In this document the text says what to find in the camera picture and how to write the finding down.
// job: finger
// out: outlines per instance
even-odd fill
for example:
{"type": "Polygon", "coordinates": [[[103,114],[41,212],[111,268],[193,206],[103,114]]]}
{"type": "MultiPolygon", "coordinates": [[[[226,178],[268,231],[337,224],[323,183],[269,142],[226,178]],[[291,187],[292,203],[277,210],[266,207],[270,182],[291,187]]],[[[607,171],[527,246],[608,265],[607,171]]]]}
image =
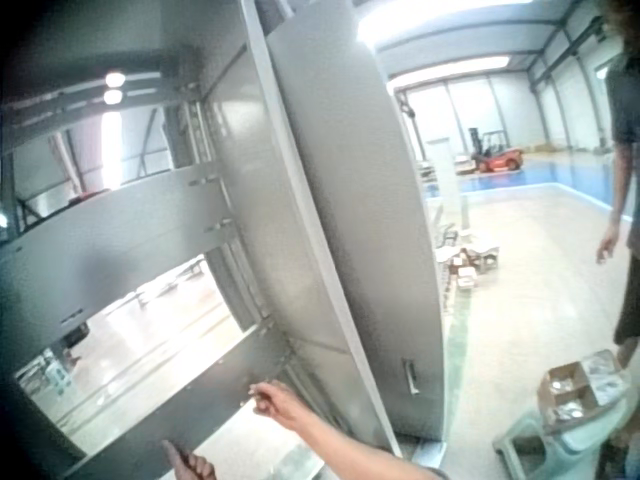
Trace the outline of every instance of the finger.
{"type": "Polygon", "coordinates": [[[267,382],[251,385],[250,391],[253,391],[253,395],[266,395],[267,397],[274,397],[280,393],[280,389],[278,387],[267,382]]]}
{"type": "Polygon", "coordinates": [[[293,393],[293,390],[291,390],[291,388],[289,387],[289,385],[287,385],[286,383],[282,383],[280,380],[274,380],[273,382],[271,382],[273,385],[275,385],[276,387],[280,387],[282,390],[286,390],[287,392],[291,392],[293,393]]]}
{"type": "Polygon", "coordinates": [[[215,480],[216,478],[215,468],[213,468],[213,465],[209,462],[207,462],[207,464],[202,469],[202,478],[204,478],[205,480],[215,480]]]}
{"type": "Polygon", "coordinates": [[[184,473],[188,470],[187,466],[184,464],[182,460],[182,455],[173,446],[173,444],[167,440],[162,441],[162,447],[164,448],[164,452],[171,464],[171,467],[175,470],[176,474],[184,473]]]}
{"type": "Polygon", "coordinates": [[[196,457],[196,473],[202,475],[204,467],[207,465],[207,461],[203,457],[196,457]]]}

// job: forklift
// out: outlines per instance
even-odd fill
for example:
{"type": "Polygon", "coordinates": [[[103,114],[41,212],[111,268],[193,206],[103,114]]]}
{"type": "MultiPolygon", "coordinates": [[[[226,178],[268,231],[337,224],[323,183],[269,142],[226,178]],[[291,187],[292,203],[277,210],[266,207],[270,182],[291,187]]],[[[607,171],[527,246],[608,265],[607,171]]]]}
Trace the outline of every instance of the forklift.
{"type": "Polygon", "coordinates": [[[480,173],[491,173],[496,170],[507,169],[516,171],[522,168],[523,151],[519,148],[508,148],[504,130],[486,132],[480,135],[477,128],[470,128],[471,141],[475,152],[471,159],[480,173]]]}

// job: plastic stool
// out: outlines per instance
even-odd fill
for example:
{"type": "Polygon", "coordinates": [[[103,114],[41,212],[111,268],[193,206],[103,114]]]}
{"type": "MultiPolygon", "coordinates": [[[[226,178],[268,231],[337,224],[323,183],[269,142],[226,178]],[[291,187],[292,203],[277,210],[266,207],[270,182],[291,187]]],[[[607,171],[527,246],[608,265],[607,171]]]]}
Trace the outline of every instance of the plastic stool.
{"type": "Polygon", "coordinates": [[[600,448],[616,428],[624,425],[637,404],[637,392],[621,399],[611,410],[588,423],[566,432],[547,435],[542,418],[532,410],[516,421],[511,428],[493,442],[493,449],[503,455],[507,470],[514,480],[549,480],[571,470],[580,460],[600,448]],[[513,441],[519,437],[538,437],[544,445],[544,462],[526,473],[513,441]]]}

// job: box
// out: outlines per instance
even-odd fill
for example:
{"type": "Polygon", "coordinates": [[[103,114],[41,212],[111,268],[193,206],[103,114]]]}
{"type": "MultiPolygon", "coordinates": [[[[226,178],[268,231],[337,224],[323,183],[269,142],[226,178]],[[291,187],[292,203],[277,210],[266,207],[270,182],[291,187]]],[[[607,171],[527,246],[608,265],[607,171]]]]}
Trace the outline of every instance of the box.
{"type": "Polygon", "coordinates": [[[538,407],[546,433],[587,423],[612,408],[626,393],[630,378],[609,350],[602,350],[545,373],[538,407]]]}

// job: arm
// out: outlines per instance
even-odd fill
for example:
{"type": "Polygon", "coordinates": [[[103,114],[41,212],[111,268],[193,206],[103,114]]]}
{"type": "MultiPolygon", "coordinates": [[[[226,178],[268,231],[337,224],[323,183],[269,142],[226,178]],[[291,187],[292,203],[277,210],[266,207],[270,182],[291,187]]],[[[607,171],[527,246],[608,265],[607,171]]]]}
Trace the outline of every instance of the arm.
{"type": "Polygon", "coordinates": [[[256,413],[300,435],[342,480],[439,480],[417,465],[347,437],[279,382],[253,385],[250,393],[256,397],[256,413]]]}
{"type": "Polygon", "coordinates": [[[632,144],[635,140],[632,115],[628,112],[628,86],[624,74],[611,69],[607,76],[607,91],[611,109],[612,133],[615,142],[614,159],[614,198],[609,226],[596,253],[598,263],[612,257],[620,240],[620,220],[629,195],[633,166],[632,144]]]}
{"type": "Polygon", "coordinates": [[[629,195],[632,167],[633,154],[631,144],[616,143],[613,167],[613,210],[609,219],[611,225],[620,225],[622,212],[624,211],[627,196],[629,195]]]}

